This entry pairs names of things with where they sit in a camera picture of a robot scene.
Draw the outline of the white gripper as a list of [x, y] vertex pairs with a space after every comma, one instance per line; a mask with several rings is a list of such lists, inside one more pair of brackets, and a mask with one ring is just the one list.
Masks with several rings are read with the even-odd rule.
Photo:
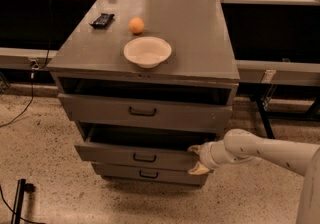
[[218, 167], [218, 163], [214, 160], [213, 150], [215, 149], [215, 142], [207, 142], [200, 145], [192, 145], [187, 151], [199, 154], [200, 161], [198, 161], [188, 173], [190, 175], [204, 175], [210, 172], [210, 169]]

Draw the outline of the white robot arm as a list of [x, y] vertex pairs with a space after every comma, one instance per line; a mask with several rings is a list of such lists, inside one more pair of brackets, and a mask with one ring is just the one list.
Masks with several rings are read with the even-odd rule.
[[224, 164], [260, 158], [304, 177], [296, 224], [320, 224], [320, 145], [262, 138], [231, 129], [218, 142], [192, 145], [199, 156], [190, 175], [204, 175]]

